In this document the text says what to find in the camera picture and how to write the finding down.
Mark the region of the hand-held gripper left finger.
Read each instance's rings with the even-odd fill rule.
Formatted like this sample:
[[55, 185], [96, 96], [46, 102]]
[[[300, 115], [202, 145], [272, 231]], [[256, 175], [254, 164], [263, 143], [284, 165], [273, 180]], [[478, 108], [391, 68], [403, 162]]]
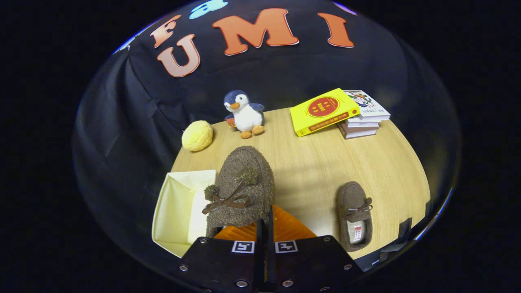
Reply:
[[263, 220], [256, 241], [199, 237], [178, 265], [178, 279], [198, 293], [263, 293], [267, 291], [266, 241]]

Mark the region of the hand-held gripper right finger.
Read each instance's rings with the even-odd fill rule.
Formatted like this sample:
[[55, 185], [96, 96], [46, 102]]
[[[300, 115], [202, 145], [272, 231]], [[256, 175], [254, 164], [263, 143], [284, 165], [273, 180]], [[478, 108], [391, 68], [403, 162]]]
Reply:
[[344, 293], [363, 271], [331, 235], [272, 241], [267, 286], [274, 293]]

